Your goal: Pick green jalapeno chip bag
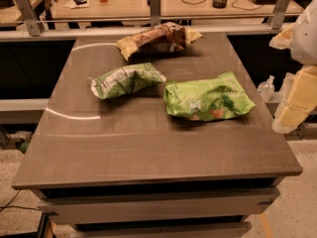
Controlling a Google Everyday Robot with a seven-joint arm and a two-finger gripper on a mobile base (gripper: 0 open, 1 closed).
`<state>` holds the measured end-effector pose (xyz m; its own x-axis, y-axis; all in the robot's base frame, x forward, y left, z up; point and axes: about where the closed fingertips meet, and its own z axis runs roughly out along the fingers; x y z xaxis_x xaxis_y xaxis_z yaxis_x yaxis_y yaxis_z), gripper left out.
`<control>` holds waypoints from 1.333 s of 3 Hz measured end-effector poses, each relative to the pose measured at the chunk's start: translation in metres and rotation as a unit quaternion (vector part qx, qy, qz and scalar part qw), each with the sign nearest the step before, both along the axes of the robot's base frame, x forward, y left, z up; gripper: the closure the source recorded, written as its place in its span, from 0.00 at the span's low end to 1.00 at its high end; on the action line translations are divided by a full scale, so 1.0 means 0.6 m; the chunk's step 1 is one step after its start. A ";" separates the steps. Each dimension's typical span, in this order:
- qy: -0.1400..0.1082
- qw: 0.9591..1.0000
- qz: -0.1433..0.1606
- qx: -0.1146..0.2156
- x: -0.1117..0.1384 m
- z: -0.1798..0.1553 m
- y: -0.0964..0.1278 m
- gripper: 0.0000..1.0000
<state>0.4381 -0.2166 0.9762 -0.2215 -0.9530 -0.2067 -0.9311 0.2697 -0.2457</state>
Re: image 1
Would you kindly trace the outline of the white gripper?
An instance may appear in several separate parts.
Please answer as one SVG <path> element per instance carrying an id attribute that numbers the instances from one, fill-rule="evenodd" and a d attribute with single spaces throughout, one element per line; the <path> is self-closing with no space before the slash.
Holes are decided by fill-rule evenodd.
<path id="1" fill-rule="evenodd" d="M 273 37 L 271 48 L 290 49 L 294 60 L 304 65 L 296 74 L 288 72 L 279 91 L 272 129 L 288 134 L 317 107 L 317 0 L 305 8 L 295 24 Z"/>

